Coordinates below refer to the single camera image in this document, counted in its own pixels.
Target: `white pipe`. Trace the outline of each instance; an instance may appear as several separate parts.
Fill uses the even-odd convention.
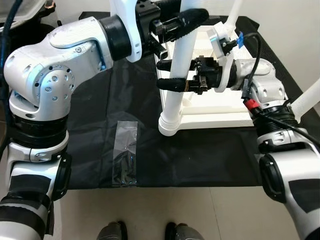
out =
[[[225,22],[225,26],[228,29],[229,36],[232,34],[232,32],[236,29],[236,22],[239,17],[239,12],[242,6],[243,0],[235,0],[234,4],[232,6],[230,15],[228,17],[228,20]]]
[[[295,119],[300,122],[301,117],[305,115],[311,108],[320,102],[320,78],[315,82],[304,94],[302,94],[294,103],[292,110]]]
[[[199,0],[182,0],[180,11],[201,8]],[[192,60],[197,30],[178,39],[175,42],[170,78],[187,78]],[[159,130],[165,136],[176,134],[181,121],[181,103],[183,93],[168,91],[165,99],[164,110],[159,119]]]

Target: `white wall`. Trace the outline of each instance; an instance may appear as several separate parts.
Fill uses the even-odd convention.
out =
[[[202,1],[211,15],[228,15],[233,0]],[[106,12],[108,0],[56,0],[63,24],[82,11]],[[320,77],[320,0],[244,0],[241,15],[260,24],[259,32],[302,90]]]

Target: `floor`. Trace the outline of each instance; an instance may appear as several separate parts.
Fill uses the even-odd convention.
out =
[[[316,106],[320,114],[320,104]],[[6,194],[0,163],[0,197]],[[95,240],[112,221],[129,240],[164,240],[168,222],[186,223],[206,240],[298,240],[284,205],[261,187],[70,190],[55,203],[55,234],[46,240]]]

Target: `black wire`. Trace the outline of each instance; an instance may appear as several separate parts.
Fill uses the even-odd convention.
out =
[[[299,128],[291,126],[290,124],[287,124],[281,120],[275,119],[275,118],[269,116],[268,114],[260,114],[260,116],[265,119],[268,119],[269,121],[274,122],[275,124],[279,125],[280,127],[284,128],[284,129],[291,129],[292,131],[302,135],[303,137],[308,139],[310,142],[312,142],[314,145],[316,145],[320,149],[320,142],[316,138],[309,135],[308,133],[305,133],[304,131],[300,130]]]
[[[257,68],[259,66],[259,62],[260,62],[261,54],[262,54],[262,42],[261,42],[261,37],[260,37],[259,33],[253,32],[253,33],[246,34],[244,36],[244,40],[250,39],[250,38],[254,38],[257,41],[257,50],[258,50],[258,52],[257,52],[257,56],[256,56],[256,59],[255,59],[255,63],[254,63],[252,72],[250,73],[250,75],[248,77],[247,87],[246,87],[246,89],[243,89],[243,91],[244,91],[244,93],[242,94],[242,98],[243,99],[249,99],[250,90],[251,90],[251,87],[252,87],[252,81],[253,81],[253,78],[254,78],[254,76],[256,74]]]
[[[0,161],[1,157],[4,153],[4,150],[6,149],[9,138],[8,138],[8,127],[12,124],[12,117],[11,117],[11,111],[9,107],[9,86],[5,80],[4,76],[4,66],[5,61],[7,59],[7,52],[8,52],[8,40],[9,40],[9,32],[11,29],[11,25],[15,19],[15,16],[17,14],[17,11],[21,5],[23,0],[15,0],[13,3],[10,12],[6,18],[6,21],[3,26],[2,36],[1,36],[1,50],[0,50],[0,94],[2,97],[3,102],[3,109],[4,109],[4,115],[5,115],[5,121],[6,121],[6,128],[4,130],[4,137],[3,141],[0,145]]]

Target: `black cloth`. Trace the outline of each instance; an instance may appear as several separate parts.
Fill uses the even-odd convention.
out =
[[[81,18],[108,13],[84,12]],[[207,25],[225,21],[211,17]],[[257,32],[259,25],[240,17],[237,30]],[[255,41],[246,47],[255,56]],[[262,40],[262,58],[276,68],[288,96],[302,91]],[[153,56],[136,63],[120,60],[114,67],[76,89],[72,96],[68,153],[73,157],[70,189],[112,187],[113,150],[118,121],[138,122],[136,180],[138,187],[260,186],[260,156],[254,127],[181,130],[165,137],[158,131],[162,112]],[[320,118],[312,109],[302,126],[319,138]]]

